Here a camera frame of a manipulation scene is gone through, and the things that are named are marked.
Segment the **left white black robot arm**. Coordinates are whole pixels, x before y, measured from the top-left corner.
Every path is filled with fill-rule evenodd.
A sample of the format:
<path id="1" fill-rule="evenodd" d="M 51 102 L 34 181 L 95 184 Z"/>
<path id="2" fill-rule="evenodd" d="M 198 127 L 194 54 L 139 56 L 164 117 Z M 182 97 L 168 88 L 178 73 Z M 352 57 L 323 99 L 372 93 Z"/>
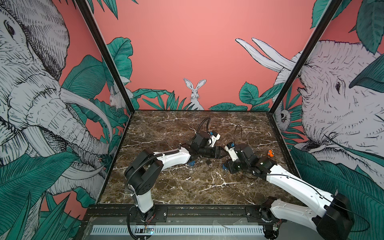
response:
<path id="1" fill-rule="evenodd" d="M 216 145 L 220 134 L 215 131 L 199 132 L 187 143 L 180 144 L 175 150 L 166 152 L 142 151 L 126 169 L 127 185 L 134 191 L 137 209 L 146 214 L 154 207 L 151 189 L 161 171 L 190 163 L 198 157 L 222 159 L 229 155 L 225 148 Z"/>

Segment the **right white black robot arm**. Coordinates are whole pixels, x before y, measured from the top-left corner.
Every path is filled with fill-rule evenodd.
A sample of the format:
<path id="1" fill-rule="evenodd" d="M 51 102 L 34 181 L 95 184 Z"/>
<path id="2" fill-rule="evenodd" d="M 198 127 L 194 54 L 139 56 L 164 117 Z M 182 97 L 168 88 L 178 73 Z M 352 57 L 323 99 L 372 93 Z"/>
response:
<path id="1" fill-rule="evenodd" d="M 273 152 L 258 157 L 247 144 L 229 143 L 228 170 L 243 172 L 271 183 L 294 196 L 302 206 L 269 197 L 258 209 L 258 218 L 266 223 L 264 235 L 269 240 L 278 237 L 279 225 L 291 221 L 315 230 L 325 240 L 346 240 L 354 225 L 349 199 L 320 190 L 289 173 L 273 160 Z"/>

